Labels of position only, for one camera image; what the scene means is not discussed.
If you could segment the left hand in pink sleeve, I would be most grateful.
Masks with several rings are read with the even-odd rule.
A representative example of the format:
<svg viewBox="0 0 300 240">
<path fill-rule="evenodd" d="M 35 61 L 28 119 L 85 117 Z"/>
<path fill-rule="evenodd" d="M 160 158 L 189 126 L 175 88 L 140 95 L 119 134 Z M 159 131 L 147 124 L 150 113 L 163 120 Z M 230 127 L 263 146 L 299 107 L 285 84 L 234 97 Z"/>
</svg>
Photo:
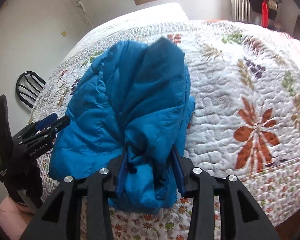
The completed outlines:
<svg viewBox="0 0 300 240">
<path fill-rule="evenodd" d="M 33 217 L 26 205 L 16 203 L 10 196 L 0 204 L 0 226 L 9 239 L 20 239 Z"/>
</svg>

